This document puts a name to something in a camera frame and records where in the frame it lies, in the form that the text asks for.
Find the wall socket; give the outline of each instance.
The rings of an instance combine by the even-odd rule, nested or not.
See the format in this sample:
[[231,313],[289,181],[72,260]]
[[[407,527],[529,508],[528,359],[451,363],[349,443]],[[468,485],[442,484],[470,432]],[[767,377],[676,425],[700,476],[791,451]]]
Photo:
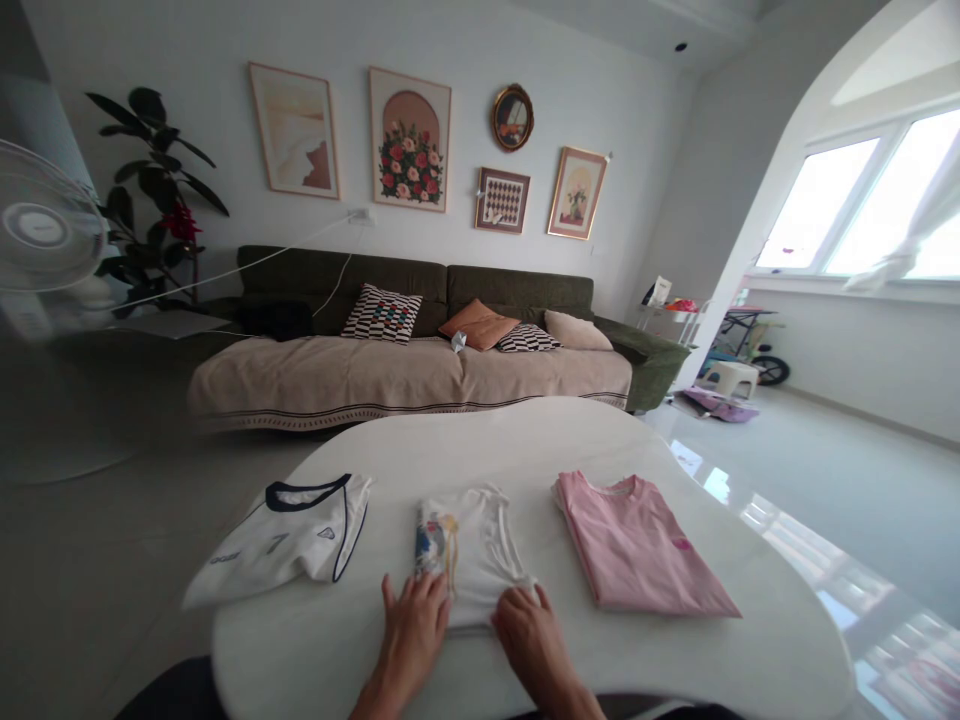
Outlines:
[[353,208],[350,210],[351,225],[365,225],[366,227],[376,227],[377,218],[373,214],[373,208]]

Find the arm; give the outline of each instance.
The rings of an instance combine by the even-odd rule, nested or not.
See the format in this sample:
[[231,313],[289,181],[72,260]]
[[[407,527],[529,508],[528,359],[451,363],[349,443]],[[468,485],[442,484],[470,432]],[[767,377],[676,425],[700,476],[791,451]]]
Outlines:
[[596,696],[573,668],[546,591],[536,589],[539,604],[529,591],[510,588],[491,618],[510,667],[551,720],[605,720]]
[[670,390],[690,350],[606,318],[595,318],[594,324],[633,366],[627,410],[653,410]]
[[364,685],[350,720],[396,720],[430,677],[450,620],[446,575],[407,578],[400,599],[385,575],[386,627],[380,659]]

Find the white stool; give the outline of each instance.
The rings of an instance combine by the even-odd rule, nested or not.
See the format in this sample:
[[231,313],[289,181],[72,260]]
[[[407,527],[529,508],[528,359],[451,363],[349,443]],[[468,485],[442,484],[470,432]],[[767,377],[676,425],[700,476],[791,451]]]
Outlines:
[[749,383],[750,390],[747,391],[747,400],[753,397],[753,391],[757,389],[757,381],[760,379],[759,370],[752,365],[744,365],[743,363],[716,362],[704,374],[704,381],[713,374],[720,376],[714,392],[718,392],[725,397],[733,397],[737,388],[740,387],[740,383]]

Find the blanket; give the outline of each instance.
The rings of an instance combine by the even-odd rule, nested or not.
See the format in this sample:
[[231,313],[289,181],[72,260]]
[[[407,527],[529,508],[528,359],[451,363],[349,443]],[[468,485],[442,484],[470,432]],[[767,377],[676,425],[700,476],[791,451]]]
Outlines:
[[308,431],[411,413],[473,412],[544,395],[626,407],[632,369],[616,352],[454,353],[442,338],[409,345],[314,336],[251,338],[200,365],[191,410],[207,429]]

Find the green sofa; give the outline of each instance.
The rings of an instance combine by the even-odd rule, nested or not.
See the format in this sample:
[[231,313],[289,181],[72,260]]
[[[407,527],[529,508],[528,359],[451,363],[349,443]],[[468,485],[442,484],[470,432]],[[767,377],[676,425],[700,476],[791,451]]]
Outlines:
[[[237,264],[247,266],[277,251],[276,247],[245,245]],[[471,267],[398,258],[353,255],[337,287],[344,253],[292,249],[275,259],[241,271],[243,295],[209,303],[212,312],[232,318],[240,307],[256,307],[279,300],[300,300],[317,310],[317,335],[338,335],[360,296],[363,283],[408,295],[421,295],[423,302],[414,326],[414,337],[437,335],[438,328],[474,298],[491,309],[523,322],[545,327],[544,311],[556,310],[592,320],[633,368],[627,410],[651,410],[663,400],[689,351],[680,345],[636,330],[622,323],[596,317],[591,310],[593,280],[571,275]],[[219,349],[233,340],[229,336],[197,339],[208,354],[211,342]]]

